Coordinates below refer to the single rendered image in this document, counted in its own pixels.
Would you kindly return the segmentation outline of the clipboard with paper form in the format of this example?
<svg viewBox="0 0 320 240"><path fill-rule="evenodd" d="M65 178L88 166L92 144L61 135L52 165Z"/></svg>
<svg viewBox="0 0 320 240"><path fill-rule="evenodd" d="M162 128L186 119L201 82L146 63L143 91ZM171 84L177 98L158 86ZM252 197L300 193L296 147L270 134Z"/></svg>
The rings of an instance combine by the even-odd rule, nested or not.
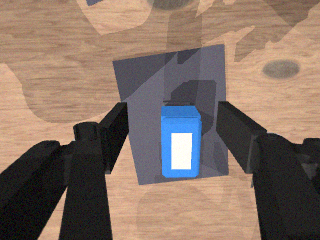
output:
<svg viewBox="0 0 320 240"><path fill-rule="evenodd" d="M91 6L91 5L93 5L93 4L97 3L97 2L100 2L100 1L102 1L102 0L86 0L88 6Z"/></svg>

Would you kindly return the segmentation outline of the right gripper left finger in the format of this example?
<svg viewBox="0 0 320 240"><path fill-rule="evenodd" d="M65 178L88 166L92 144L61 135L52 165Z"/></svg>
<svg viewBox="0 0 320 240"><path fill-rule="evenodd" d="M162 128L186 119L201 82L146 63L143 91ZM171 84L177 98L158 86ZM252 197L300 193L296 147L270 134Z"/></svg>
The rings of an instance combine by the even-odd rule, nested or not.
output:
<svg viewBox="0 0 320 240"><path fill-rule="evenodd" d="M41 141L0 173L0 240L38 240L66 188L58 240L113 240L105 174L129 133L127 102L73 131L68 145Z"/></svg>

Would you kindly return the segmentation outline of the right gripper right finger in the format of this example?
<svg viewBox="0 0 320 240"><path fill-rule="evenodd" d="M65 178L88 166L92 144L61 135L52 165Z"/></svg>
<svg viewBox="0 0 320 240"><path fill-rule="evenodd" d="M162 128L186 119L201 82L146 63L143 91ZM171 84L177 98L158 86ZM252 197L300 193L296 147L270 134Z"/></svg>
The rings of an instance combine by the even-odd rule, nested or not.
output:
<svg viewBox="0 0 320 240"><path fill-rule="evenodd" d="M291 143L228 101L218 101L216 132L253 174L261 240L320 240L320 138Z"/></svg>

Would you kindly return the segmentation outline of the dark grey flat mat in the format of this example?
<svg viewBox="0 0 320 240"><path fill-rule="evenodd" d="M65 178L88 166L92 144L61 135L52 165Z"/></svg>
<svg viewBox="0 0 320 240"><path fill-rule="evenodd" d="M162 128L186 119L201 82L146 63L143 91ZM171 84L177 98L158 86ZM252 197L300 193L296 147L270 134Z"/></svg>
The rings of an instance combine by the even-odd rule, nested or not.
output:
<svg viewBox="0 0 320 240"><path fill-rule="evenodd" d="M228 148L216 132L218 101L226 101L224 44L112 61L138 184L226 176ZM162 175L161 106L190 101L201 115L199 174Z"/></svg>

